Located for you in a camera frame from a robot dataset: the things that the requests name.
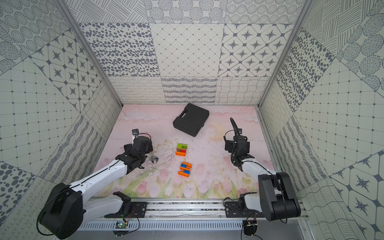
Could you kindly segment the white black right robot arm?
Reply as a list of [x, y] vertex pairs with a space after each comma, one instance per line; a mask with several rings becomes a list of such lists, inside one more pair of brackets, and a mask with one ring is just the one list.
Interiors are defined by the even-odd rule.
[[247, 137], [236, 135], [231, 141], [224, 137], [224, 141], [225, 150], [231, 154], [231, 163], [259, 185], [258, 192], [240, 194], [232, 215], [245, 217], [261, 213], [268, 221], [286, 221], [301, 215], [301, 207], [287, 173], [269, 170], [250, 155]]

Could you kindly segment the orange handled tool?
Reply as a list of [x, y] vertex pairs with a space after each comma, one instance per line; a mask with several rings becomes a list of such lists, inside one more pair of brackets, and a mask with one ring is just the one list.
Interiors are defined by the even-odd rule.
[[153, 164], [156, 164], [158, 161], [159, 161], [159, 158], [155, 155], [151, 155], [150, 156], [150, 161], [153, 163]]

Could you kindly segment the green long lego brick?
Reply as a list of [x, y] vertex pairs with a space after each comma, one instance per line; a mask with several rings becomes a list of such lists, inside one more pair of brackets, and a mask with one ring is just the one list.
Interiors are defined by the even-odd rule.
[[177, 144], [177, 148], [178, 149], [187, 149], [188, 145], [186, 145], [186, 144]]

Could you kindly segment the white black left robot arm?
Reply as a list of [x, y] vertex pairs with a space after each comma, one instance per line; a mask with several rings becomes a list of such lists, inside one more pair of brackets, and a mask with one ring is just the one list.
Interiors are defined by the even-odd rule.
[[136, 168], [142, 169], [152, 151], [149, 134], [135, 135], [133, 142], [124, 146], [124, 152], [103, 169], [69, 185], [56, 185], [37, 217], [36, 226], [43, 226], [51, 236], [64, 240], [81, 225], [97, 218], [122, 218], [125, 224], [128, 217], [138, 218], [140, 211], [135, 210], [132, 199], [122, 192], [94, 201], [91, 197]]

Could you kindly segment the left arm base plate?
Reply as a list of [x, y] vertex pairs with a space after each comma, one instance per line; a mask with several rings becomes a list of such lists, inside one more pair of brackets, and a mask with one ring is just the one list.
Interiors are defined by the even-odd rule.
[[130, 202], [123, 203], [121, 209], [114, 214], [108, 214], [104, 217], [107, 219], [111, 218], [144, 218], [146, 214], [148, 202]]

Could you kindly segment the left controller board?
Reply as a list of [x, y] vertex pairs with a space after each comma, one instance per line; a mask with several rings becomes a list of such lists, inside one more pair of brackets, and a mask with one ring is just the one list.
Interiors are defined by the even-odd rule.
[[116, 237], [123, 237], [128, 234], [128, 232], [128, 226], [124, 222], [117, 222], [115, 228], [113, 229], [113, 233]]

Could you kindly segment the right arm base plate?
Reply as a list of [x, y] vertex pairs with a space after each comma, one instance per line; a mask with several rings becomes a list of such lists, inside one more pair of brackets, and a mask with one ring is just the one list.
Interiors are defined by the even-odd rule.
[[264, 215], [262, 212], [248, 209], [241, 209], [238, 202], [225, 201], [223, 202], [225, 208], [225, 214], [227, 218], [263, 218]]

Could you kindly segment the right controller board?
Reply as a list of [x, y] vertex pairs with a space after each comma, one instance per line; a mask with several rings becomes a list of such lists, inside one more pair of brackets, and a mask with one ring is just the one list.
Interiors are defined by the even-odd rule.
[[245, 236], [254, 236], [258, 228], [256, 220], [243, 221], [243, 231]]

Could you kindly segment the black plastic carrying case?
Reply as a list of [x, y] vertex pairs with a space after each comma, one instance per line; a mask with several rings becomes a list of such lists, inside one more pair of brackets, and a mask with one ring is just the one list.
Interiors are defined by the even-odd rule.
[[196, 137], [208, 119], [210, 112], [188, 103], [182, 113], [173, 121], [173, 126], [192, 137]]

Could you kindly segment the controller board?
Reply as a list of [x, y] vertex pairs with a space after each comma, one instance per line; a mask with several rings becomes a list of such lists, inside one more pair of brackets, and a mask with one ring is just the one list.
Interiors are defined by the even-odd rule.
[[128, 232], [128, 226], [124, 222], [117, 222], [115, 228], [113, 229], [113, 233], [116, 237], [123, 237], [128, 234]]
[[243, 231], [245, 236], [254, 236], [258, 228], [256, 220], [243, 221]]

